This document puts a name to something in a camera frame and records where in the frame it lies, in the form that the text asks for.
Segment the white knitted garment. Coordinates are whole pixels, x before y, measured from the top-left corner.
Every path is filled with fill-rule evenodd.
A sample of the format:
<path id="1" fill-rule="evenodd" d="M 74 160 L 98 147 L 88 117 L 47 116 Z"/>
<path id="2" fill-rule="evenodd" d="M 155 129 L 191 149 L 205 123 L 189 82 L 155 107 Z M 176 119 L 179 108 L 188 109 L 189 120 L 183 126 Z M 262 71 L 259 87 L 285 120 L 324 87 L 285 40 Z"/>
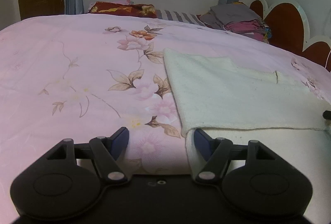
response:
<path id="1" fill-rule="evenodd" d="M 294 63 L 291 75 L 236 65 L 230 58 L 165 51 L 165 68 L 194 174 L 204 160 L 194 131 L 234 143 L 259 140 L 310 180 L 330 179 L 330 79 Z"/>

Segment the grey striped pillow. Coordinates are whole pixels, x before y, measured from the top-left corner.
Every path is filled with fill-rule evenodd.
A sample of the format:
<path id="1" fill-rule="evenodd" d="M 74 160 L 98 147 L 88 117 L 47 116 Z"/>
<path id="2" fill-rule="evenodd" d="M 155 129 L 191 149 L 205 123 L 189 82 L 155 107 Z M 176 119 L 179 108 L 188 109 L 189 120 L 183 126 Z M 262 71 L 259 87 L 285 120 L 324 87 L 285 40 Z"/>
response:
<path id="1" fill-rule="evenodd" d="M 197 15 L 183 13 L 183 12 L 176 12 L 176 11 L 169 11 L 163 9 L 156 9 L 155 10 L 156 16 L 158 19 L 163 20 L 170 20 L 176 22 L 182 22 L 187 24 L 194 24 L 205 27 L 205 24 L 199 19 Z"/>

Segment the stack of folded clothes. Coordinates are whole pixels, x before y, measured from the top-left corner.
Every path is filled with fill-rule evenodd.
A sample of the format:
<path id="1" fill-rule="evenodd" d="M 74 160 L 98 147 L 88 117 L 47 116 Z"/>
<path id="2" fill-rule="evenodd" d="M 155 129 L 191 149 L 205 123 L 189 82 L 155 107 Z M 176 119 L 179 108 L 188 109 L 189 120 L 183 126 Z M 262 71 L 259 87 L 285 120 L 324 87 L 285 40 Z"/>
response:
<path id="1" fill-rule="evenodd" d="M 209 28 L 230 31 L 257 41 L 268 43 L 272 37 L 271 29 L 262 17 L 242 2 L 212 6 L 198 18 Z"/>

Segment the pink floral bedsheet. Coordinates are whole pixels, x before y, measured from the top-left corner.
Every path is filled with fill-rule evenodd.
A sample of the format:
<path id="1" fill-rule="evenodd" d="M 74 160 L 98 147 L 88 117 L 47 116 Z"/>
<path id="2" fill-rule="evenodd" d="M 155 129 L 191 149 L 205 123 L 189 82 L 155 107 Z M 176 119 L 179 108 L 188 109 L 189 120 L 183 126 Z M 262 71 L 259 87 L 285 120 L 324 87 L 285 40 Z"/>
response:
<path id="1" fill-rule="evenodd" d="M 228 56 L 330 93 L 330 73 L 241 35 L 114 15 L 35 17 L 1 31 L 1 223 L 18 214 L 14 178 L 65 138 L 86 143 L 125 126 L 130 172 L 190 173 L 163 51 Z"/>

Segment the red heart headboard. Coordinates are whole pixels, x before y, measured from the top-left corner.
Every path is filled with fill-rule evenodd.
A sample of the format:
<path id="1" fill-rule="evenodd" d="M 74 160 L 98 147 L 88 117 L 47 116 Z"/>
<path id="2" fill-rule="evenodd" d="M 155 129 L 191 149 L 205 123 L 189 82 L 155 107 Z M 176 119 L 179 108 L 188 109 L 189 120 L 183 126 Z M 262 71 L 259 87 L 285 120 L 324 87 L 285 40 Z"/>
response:
<path id="1" fill-rule="evenodd" d="M 330 37 L 311 36 L 303 8 L 295 0 L 283 0 L 269 6 L 265 0 L 252 0 L 250 9 L 269 26 L 269 43 L 302 56 L 330 71 Z"/>

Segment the red floral pillow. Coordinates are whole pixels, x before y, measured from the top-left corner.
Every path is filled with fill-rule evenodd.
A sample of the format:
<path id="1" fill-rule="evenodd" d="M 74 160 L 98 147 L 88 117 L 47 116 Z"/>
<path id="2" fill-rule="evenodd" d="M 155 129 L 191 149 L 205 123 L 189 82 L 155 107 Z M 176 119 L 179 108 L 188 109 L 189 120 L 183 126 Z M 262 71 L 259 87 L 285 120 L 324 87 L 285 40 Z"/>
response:
<path id="1" fill-rule="evenodd" d="M 146 4 L 118 4 L 114 2 L 97 1 L 90 8 L 88 13 L 138 18 L 157 18 L 155 7 L 153 5 Z"/>

